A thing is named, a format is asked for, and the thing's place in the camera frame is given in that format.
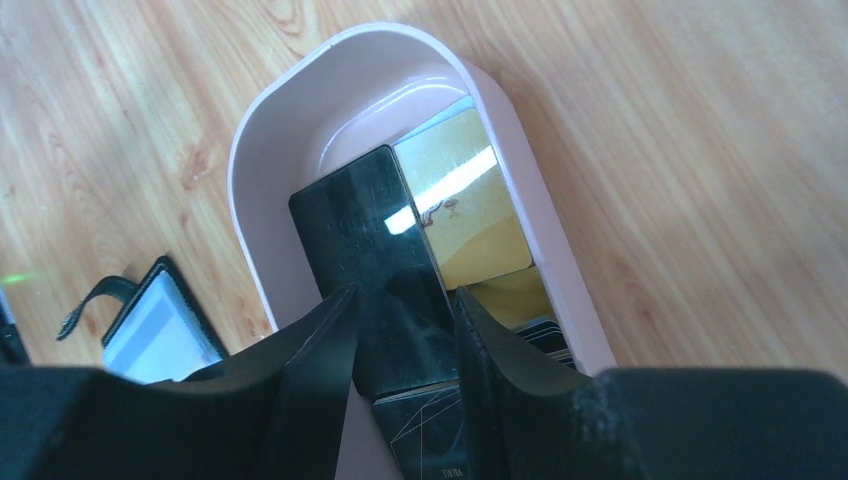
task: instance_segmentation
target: wooden floor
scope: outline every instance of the wooden floor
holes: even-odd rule
[[[62,318],[165,252],[229,348],[269,333],[230,142],[262,88],[372,20],[504,87],[620,364],[848,379],[843,0],[0,1],[0,278],[36,362],[98,362],[116,304],[57,343]]]

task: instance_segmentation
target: pink plastic container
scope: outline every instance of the pink plastic container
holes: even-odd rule
[[[489,135],[530,252],[578,368],[613,366],[559,217],[515,109],[483,71],[415,28],[373,23],[326,41],[251,104],[230,152],[230,211],[277,329],[321,300],[289,197],[363,153],[392,144],[469,95]],[[337,478],[401,478],[351,386]]]

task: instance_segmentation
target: black card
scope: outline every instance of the black card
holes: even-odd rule
[[[515,333],[552,359],[566,367],[576,368],[559,324],[550,318],[540,317]]]
[[[403,478],[468,478],[456,381],[387,397],[371,409]]]
[[[372,400],[457,377],[453,316],[419,222],[402,232],[386,224],[404,209],[414,214],[410,204],[387,146],[289,200],[321,295],[344,285],[363,292],[370,315],[353,380]]]

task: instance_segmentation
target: gold card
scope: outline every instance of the gold card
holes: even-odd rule
[[[536,267],[467,287],[495,320],[515,330],[541,317],[554,318],[554,309]]]
[[[476,109],[404,139],[394,150],[446,289],[532,265]],[[399,212],[386,223],[403,231],[414,219]]]

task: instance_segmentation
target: green light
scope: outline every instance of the green light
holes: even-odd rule
[[[0,279],[0,285],[14,285],[16,283],[21,283],[23,281],[29,280],[32,278],[32,274],[29,273],[19,273],[16,275],[7,275]]]

